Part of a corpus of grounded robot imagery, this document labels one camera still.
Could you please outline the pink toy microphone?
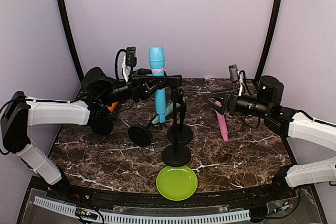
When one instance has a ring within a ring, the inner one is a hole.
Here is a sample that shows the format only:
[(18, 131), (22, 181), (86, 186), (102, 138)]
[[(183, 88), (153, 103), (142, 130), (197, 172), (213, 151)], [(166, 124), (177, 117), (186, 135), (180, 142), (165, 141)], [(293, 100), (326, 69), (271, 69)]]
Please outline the pink toy microphone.
[(216, 116), (217, 116), (217, 120), (218, 120), (218, 125), (219, 125), (219, 129), (220, 129), (220, 133), (221, 136), (224, 140), (224, 142), (228, 142), (228, 129), (227, 129), (227, 124), (226, 124), (226, 120), (225, 120), (225, 116), (220, 114), (218, 111), (215, 110)]

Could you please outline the black stand of blue microphone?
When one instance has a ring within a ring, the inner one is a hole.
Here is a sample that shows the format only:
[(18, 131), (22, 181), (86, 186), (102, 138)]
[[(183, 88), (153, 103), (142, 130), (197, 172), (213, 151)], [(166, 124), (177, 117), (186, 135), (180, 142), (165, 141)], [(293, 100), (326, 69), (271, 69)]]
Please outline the black stand of blue microphone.
[(167, 166), (181, 167), (187, 165), (191, 159), (190, 149), (178, 142), (179, 127), (177, 124), (177, 102), (183, 101), (180, 96), (182, 76), (178, 74), (172, 77), (167, 77), (167, 81), (171, 89), (171, 101), (173, 104), (173, 124), (169, 128), (173, 133), (173, 144), (167, 146), (162, 151), (162, 161)]

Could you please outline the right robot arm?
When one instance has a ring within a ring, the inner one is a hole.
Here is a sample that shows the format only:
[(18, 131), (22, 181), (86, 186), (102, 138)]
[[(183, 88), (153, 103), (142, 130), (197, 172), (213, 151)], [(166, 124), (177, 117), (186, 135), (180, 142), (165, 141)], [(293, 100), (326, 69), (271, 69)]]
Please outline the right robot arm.
[[(238, 95), (235, 91), (216, 91), (205, 101), (219, 114), (252, 115), (263, 119), (264, 125), (281, 137), (302, 139), (335, 150), (335, 124), (318, 120), (303, 110), (281, 106), (284, 85), (275, 77), (262, 76), (256, 97)], [(280, 199), (288, 188), (306, 184), (335, 181), (335, 157), (305, 165), (282, 167), (273, 177), (268, 195)]]

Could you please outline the black stand of pink microphone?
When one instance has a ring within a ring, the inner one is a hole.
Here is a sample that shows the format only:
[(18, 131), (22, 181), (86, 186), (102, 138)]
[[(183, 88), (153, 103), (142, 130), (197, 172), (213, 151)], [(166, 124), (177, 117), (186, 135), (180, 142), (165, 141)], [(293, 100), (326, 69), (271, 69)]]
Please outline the black stand of pink microphone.
[(172, 89), (171, 90), (171, 101), (172, 103), (176, 102), (176, 110), (180, 108), (180, 122), (177, 128), (177, 140), (179, 144), (186, 145), (193, 139), (193, 131), (190, 126), (184, 124), (186, 111), (187, 111), (187, 104), (185, 102), (184, 91), (179, 89)]

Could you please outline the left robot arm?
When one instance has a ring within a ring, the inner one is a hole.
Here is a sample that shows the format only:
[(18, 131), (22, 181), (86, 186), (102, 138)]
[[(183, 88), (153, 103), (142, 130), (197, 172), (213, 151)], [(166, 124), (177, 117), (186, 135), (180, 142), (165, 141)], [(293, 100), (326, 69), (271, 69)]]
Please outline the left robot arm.
[(74, 189), (64, 172), (29, 138), (28, 128), (36, 125), (87, 125), (98, 135), (109, 135), (114, 128), (108, 109), (115, 102), (139, 102), (155, 91), (169, 87), (178, 90), (182, 76), (155, 76), (150, 69), (139, 69), (128, 81), (108, 77), (100, 67), (90, 69), (81, 82), (84, 99), (72, 101), (28, 97), (17, 91), (1, 110), (1, 133), (7, 153), (17, 155), (53, 187), (63, 201), (74, 197)]

